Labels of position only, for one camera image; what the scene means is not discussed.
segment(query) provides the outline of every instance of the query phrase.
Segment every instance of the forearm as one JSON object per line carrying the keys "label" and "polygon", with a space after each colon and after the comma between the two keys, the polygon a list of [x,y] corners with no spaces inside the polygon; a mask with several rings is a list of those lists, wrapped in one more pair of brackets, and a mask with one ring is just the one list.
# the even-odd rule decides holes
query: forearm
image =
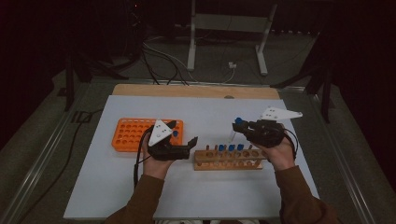
{"label": "forearm", "polygon": [[276,172],[285,223],[337,223],[333,208],[312,196],[298,166]]}
{"label": "forearm", "polygon": [[111,215],[106,224],[152,224],[164,181],[149,175],[142,175],[128,204]]}

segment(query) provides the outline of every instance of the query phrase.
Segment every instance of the orange plastic rack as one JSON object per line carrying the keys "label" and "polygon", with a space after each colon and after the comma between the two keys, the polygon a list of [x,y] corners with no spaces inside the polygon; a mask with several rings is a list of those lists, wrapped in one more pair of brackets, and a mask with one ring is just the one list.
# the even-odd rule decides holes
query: orange plastic rack
{"label": "orange plastic rack", "polygon": [[[136,152],[139,142],[146,129],[155,123],[156,119],[122,118],[117,124],[111,145],[119,152]],[[180,119],[161,119],[164,123],[172,120],[177,122],[173,129],[170,143],[180,146],[183,143],[183,121]]]}

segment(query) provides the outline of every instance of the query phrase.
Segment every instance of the person's arm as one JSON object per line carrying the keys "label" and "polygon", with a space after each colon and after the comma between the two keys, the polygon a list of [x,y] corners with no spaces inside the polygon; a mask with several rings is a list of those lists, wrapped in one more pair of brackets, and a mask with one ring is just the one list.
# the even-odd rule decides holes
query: person's arm
{"label": "person's arm", "polygon": [[[143,158],[149,156],[148,140],[149,134],[145,136],[142,146]],[[163,192],[163,183],[172,163],[173,161],[156,161],[151,157],[144,160],[143,174],[131,199],[125,207],[108,217],[105,223],[152,224],[152,217]]]}
{"label": "person's arm", "polygon": [[279,146],[266,148],[253,144],[262,150],[273,164],[276,183],[280,188],[282,223],[337,223],[335,210],[315,198],[294,163],[291,144],[284,138]]}

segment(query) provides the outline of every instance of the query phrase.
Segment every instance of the wooden test tube rack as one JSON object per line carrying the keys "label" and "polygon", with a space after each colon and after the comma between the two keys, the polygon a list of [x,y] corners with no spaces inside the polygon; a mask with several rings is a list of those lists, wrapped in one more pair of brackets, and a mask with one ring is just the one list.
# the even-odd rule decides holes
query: wooden test tube rack
{"label": "wooden test tube rack", "polygon": [[211,170],[261,170],[262,160],[267,158],[262,155],[259,149],[242,149],[240,151],[227,150],[225,146],[222,153],[218,151],[217,146],[204,150],[195,150],[194,152],[194,170],[211,171]]}

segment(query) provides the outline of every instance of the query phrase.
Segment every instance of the person's left hand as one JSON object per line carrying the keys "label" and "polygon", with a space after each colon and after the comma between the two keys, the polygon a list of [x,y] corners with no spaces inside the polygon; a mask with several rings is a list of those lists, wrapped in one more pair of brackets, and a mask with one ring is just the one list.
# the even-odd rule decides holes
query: person's left hand
{"label": "person's left hand", "polygon": [[[149,156],[148,147],[149,147],[150,136],[151,133],[148,133],[143,139],[143,145],[142,145],[143,159]],[[173,162],[174,161],[157,161],[154,158],[150,157],[145,161],[143,161],[143,174],[151,175],[153,177],[164,180],[168,172],[168,169]]]}

